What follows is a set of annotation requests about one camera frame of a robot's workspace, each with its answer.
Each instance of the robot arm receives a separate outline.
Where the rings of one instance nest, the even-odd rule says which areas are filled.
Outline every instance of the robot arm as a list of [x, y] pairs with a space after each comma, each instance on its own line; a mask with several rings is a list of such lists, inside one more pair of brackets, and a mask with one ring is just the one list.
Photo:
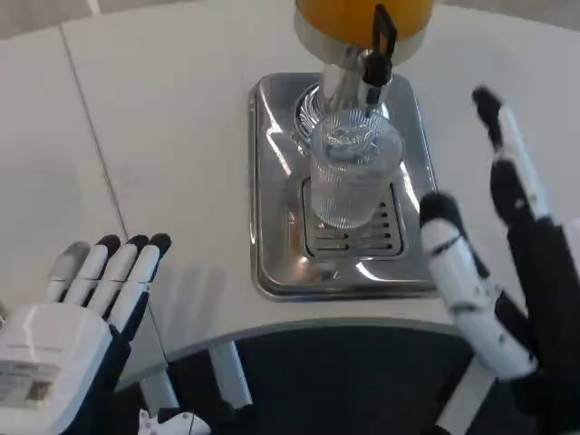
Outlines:
[[[423, 199], [421, 241], [441, 297], [479, 359], [501, 380], [534, 372], [536, 361], [530, 358], [526, 340], [517, 333], [520, 328], [509, 329], [525, 318], [507, 294], [490, 282], [487, 268], [469, 244], [452, 198], [430, 194]], [[498, 314], [508, 310], [498, 310], [498, 306], [509, 307], [511, 322], [502, 322]]]
[[[135, 236], [120, 245], [106, 236], [93, 247], [69, 246], [53, 267], [46, 303], [8, 317], [0, 333], [0, 433], [104, 433], [104, 412], [171, 240]], [[189, 434], [193, 420], [187, 431], [159, 433]]]
[[481, 362], [500, 379], [534, 381], [538, 432], [573, 433], [580, 430], [580, 282], [570, 244], [552, 222], [512, 110], [485, 88], [473, 100], [495, 151], [491, 196], [507, 227], [528, 318], [505, 292], [494, 300], [457, 205], [441, 194], [421, 202], [429, 268]]

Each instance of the dark carpet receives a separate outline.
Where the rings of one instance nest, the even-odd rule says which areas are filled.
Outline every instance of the dark carpet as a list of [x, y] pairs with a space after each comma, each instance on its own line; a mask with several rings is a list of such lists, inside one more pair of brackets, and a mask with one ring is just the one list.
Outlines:
[[[396, 328], [333, 327], [273, 333], [238, 350], [254, 399], [228, 433], [419, 435], [437, 419], [471, 358], [458, 337]], [[210, 425], [231, 418], [207, 352], [169, 368], [179, 402]], [[117, 394], [110, 433], [137, 434], [139, 389]], [[469, 435], [533, 434], [534, 421], [495, 385]]]

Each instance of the clear plastic cup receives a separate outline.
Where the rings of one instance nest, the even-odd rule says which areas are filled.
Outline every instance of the clear plastic cup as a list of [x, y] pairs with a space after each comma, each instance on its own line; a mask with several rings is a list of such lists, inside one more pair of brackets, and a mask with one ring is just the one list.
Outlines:
[[318, 122], [311, 136], [314, 213], [333, 227], [361, 227], [371, 220], [401, 165], [401, 135], [378, 113], [338, 111]]

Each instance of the black tap handle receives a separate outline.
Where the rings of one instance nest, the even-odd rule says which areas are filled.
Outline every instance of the black tap handle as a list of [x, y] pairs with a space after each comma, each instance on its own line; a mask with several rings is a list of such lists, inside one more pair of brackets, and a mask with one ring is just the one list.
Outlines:
[[[382, 50], [382, 37], [387, 46]], [[372, 24], [372, 52], [365, 59], [363, 80], [372, 86], [384, 86], [391, 79], [392, 53], [397, 43], [397, 28], [384, 5], [378, 4], [374, 8]]]

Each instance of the drip tray grate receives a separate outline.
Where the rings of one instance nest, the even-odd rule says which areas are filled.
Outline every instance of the drip tray grate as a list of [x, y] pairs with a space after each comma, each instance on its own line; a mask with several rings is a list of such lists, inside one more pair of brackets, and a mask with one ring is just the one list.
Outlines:
[[387, 192], [369, 223], [344, 230], [330, 227], [313, 212], [307, 179], [302, 185], [302, 200], [308, 253], [317, 260], [399, 256], [404, 246], [392, 186]]

